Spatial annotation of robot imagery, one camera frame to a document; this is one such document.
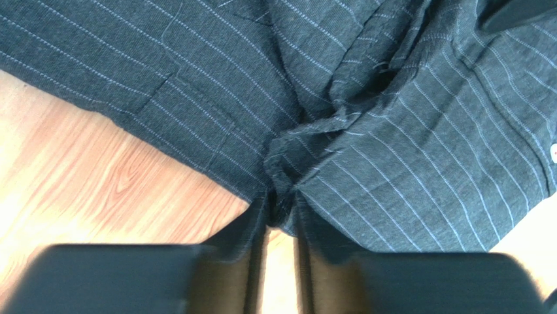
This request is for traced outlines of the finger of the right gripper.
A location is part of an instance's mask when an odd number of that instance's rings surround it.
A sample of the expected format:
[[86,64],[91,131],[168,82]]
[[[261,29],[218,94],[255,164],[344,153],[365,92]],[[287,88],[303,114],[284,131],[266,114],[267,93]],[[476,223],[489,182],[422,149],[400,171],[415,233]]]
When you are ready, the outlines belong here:
[[478,1],[478,27],[498,33],[556,17],[556,0]]

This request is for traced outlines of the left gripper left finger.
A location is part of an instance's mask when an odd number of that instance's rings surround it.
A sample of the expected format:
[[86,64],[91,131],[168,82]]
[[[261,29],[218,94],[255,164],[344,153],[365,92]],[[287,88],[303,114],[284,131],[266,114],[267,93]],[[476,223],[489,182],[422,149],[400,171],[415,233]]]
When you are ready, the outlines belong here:
[[198,244],[59,244],[3,313],[255,313],[267,199]]

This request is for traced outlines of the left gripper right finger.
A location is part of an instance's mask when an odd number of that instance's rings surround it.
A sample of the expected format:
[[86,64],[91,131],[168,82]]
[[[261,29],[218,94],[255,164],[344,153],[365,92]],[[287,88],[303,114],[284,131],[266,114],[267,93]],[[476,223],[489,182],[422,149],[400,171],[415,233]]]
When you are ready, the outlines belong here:
[[510,256],[491,253],[395,251],[376,224],[392,221],[391,201],[374,192],[343,202],[382,240],[370,251],[329,211],[331,198],[295,195],[300,304],[304,313],[547,313],[526,271]]

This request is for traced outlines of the dark pinstriped long sleeve shirt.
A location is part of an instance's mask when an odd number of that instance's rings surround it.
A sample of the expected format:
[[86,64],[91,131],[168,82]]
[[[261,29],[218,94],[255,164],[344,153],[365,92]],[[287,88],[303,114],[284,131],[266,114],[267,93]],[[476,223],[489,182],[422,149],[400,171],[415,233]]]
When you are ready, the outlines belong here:
[[478,1],[2,1],[1,69],[100,113],[293,234],[295,195],[386,197],[395,251],[481,252],[556,192],[556,17]]

